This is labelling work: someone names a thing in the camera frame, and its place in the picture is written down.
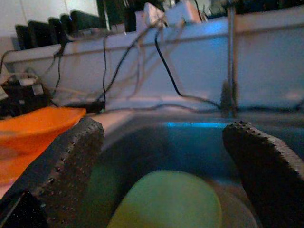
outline sink basin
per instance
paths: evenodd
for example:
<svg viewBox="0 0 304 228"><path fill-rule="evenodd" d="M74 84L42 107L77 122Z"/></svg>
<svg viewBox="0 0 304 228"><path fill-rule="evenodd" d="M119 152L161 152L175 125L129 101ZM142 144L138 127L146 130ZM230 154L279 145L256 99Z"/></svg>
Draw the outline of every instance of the sink basin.
<svg viewBox="0 0 304 228"><path fill-rule="evenodd" d="M258 129L286 142L304 158L304 118L300 114L242 114ZM192 173L214 189L241 200L258 218L222 142L232 121L219 114L143 113L108 133L93 168L75 227L106 227L128 190L155 170Z"/></svg>

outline orange plastic tray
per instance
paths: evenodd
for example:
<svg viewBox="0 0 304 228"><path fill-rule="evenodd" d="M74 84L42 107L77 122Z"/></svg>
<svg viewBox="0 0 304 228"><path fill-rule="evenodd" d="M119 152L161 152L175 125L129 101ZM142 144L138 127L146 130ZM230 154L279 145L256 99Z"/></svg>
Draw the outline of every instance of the orange plastic tray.
<svg viewBox="0 0 304 228"><path fill-rule="evenodd" d="M15 154L43 152L62 132L86 114L81 108L46 107L0 121L1 151Z"/></svg>
<svg viewBox="0 0 304 228"><path fill-rule="evenodd" d="M85 114L80 108L46 107L0 121L0 185L18 178L59 134Z"/></svg>

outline green sponge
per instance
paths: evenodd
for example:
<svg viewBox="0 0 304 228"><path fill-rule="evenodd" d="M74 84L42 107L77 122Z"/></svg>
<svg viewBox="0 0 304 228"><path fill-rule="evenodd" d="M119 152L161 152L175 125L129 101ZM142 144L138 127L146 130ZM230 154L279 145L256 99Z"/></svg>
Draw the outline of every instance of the green sponge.
<svg viewBox="0 0 304 228"><path fill-rule="evenodd" d="M219 228L222 214L214 190L178 171L141 178L118 206L108 228Z"/></svg>

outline cable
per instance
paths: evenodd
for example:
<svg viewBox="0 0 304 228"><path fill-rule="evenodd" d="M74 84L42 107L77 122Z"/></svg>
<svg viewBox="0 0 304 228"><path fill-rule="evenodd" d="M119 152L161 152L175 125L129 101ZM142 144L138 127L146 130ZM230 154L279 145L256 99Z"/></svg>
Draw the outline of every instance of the cable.
<svg viewBox="0 0 304 228"><path fill-rule="evenodd" d="M195 1L196 9L198 10L198 13L199 13L199 19L200 19L200 21L203 21L203 18L201 17L201 14L200 14L200 8L199 8L198 1L196 1L196 0L193 0L193 1Z"/></svg>
<svg viewBox="0 0 304 228"><path fill-rule="evenodd" d="M49 67L45 70L45 72L40 77L43 77L44 75L46 75L47 73L50 72L50 70L53 68L53 65L55 64L55 60L56 60L56 57L53 56L51 65L49 65Z"/></svg>
<svg viewBox="0 0 304 228"><path fill-rule="evenodd" d="M2 67L3 67L3 62L4 62L4 58L8 53L11 52L15 52L15 50L8 50L6 52L3 53L2 57L1 57L1 62L0 62L0 78L1 78L1 74L2 74Z"/></svg>
<svg viewBox="0 0 304 228"><path fill-rule="evenodd" d="M197 100L197 101L200 101L200 102L205 102L205 103L211 104L211 105L217 107L218 109L220 109L220 105L218 105L217 103L215 103L215 102L213 102L213 101L211 101L211 100L204 99L204 98L197 97L197 96L184 95L184 94L182 94L182 93L179 91L179 89L177 88L176 83L175 83L175 81L174 81L174 78L173 78L173 76L172 76L172 73L171 73L171 71L170 71L170 69L169 69L169 67L168 67L168 64L167 64L165 58L163 57L162 52L161 52L161 50L160 50L160 47L159 47L159 45L158 45L157 37L158 37L160 31L161 31L161 29L159 29L159 30L156 32L156 35L155 35L155 38L154 38L154 43L155 43L157 52L158 52L158 54L159 54L159 56L160 56L160 58L161 58L161 60L162 60L162 62L163 62L163 64L164 64L164 66L165 66L167 72L168 72L168 75L169 75L169 77L170 77L170 79L171 79L171 82L172 82L172 84L173 84L173 87L174 87L176 93L177 93L179 96L181 96L181 97L185 97L185 98L192 99L192 100Z"/></svg>
<svg viewBox="0 0 304 228"><path fill-rule="evenodd" d="M131 43L131 45L126 49L126 51L124 52L122 58L120 59L118 65L117 65L117 67L116 67L116 70L115 70L115 72L114 72L114 75L113 75L113 77L112 77L112 80L111 80L110 84L109 84L108 87L105 89L105 91L97 97L97 99L96 99L97 101L100 100L100 98L102 98L102 97L104 96L104 94L107 93L107 92L111 89L111 87L112 87L112 85L113 85L113 83L114 83L114 81L115 81L115 79L116 79L116 77L117 77L117 75L118 75L119 69L120 69L122 63L124 62L124 59L125 59L126 56L128 55L129 51L132 49L132 47L138 42L139 39L142 38L142 36L144 36L151 28L153 28L153 27L154 27L159 21L161 21L161 20L163 20L163 17L157 19L157 20L156 20L154 23L152 23L148 28L146 28L143 32L141 32L141 33L137 36L137 38Z"/></svg>
<svg viewBox="0 0 304 228"><path fill-rule="evenodd" d="M116 108L116 109L108 109L101 112L101 114L111 113L111 112L121 112L121 111L154 111L164 107L173 107L173 108L180 108L184 109L193 113L214 113L218 112L217 109L210 109L210 110L200 110L196 108L190 108L179 104L158 104L156 106L147 107L147 108Z"/></svg>
<svg viewBox="0 0 304 228"><path fill-rule="evenodd" d="M55 107L59 107L52 99L50 101Z"/></svg>
<svg viewBox="0 0 304 228"><path fill-rule="evenodd" d="M106 105L106 97L105 97L105 76L106 76L106 71L107 71L107 69L106 69L106 51L105 51L105 41L106 41L106 39L107 39L107 37L108 36L105 36L105 38L104 38L104 75L103 75L103 91L104 91L104 105Z"/></svg>
<svg viewBox="0 0 304 228"><path fill-rule="evenodd" d="M58 79L57 79L57 82L56 82L56 86L55 86L55 90L53 91L52 93L52 97L54 97L54 95L56 94L56 91L57 91L57 88L58 88L58 85L59 85L59 82L60 82L60 62L61 62L61 57L62 56L59 56L59 60L58 60Z"/></svg>

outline metal pole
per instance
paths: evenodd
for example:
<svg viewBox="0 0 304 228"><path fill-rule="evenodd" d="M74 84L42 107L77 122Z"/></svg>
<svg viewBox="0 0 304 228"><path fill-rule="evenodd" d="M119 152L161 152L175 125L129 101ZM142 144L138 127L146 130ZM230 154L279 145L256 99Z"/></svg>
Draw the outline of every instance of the metal pole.
<svg viewBox="0 0 304 228"><path fill-rule="evenodd" d="M231 4L227 8L228 12L228 82L231 91L231 111L232 116L236 115L237 106L237 92L236 92L236 79L235 79L235 14L236 8Z"/></svg>

